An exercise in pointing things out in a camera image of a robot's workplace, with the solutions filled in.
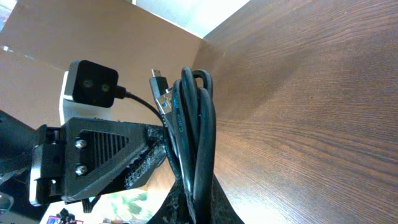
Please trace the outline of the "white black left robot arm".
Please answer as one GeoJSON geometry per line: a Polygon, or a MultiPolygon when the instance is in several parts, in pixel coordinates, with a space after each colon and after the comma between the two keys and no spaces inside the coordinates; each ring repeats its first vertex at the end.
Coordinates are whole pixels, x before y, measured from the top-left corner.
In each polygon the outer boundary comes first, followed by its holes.
{"type": "Polygon", "coordinates": [[[51,203],[91,213],[104,194],[146,184],[165,159],[161,126],[72,118],[38,129],[1,113],[1,211],[40,220],[51,203]]]}

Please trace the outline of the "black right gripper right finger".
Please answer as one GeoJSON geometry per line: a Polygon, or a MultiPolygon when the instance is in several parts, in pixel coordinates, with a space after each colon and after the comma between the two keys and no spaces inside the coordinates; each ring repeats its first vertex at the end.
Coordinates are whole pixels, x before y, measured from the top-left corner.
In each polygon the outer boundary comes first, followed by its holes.
{"type": "Polygon", "coordinates": [[[211,191],[211,224],[244,224],[234,211],[215,175],[211,191]]]}

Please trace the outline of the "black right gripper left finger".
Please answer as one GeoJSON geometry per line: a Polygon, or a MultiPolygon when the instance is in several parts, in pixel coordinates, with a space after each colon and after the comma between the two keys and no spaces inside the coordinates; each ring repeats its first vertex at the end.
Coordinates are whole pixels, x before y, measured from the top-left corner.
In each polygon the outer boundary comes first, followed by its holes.
{"type": "Polygon", "coordinates": [[[185,191],[183,180],[177,179],[150,224],[193,223],[192,209],[191,196],[185,191]]]}

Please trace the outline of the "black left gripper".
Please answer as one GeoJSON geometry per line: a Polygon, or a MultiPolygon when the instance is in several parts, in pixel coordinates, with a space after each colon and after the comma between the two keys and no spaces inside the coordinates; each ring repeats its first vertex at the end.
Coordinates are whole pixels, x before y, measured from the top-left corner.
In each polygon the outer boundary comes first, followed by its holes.
{"type": "Polygon", "coordinates": [[[97,196],[162,137],[161,126],[101,119],[42,125],[33,138],[29,202],[39,207],[97,196]]]}

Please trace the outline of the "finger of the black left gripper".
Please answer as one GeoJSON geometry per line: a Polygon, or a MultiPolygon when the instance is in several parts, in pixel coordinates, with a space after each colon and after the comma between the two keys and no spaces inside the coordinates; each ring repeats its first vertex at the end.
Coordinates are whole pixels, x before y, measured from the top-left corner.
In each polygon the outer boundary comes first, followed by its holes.
{"type": "Polygon", "coordinates": [[[163,163],[165,157],[164,143],[157,142],[146,146],[105,188],[105,193],[110,194],[142,187],[147,183],[153,171],[163,163]]]}

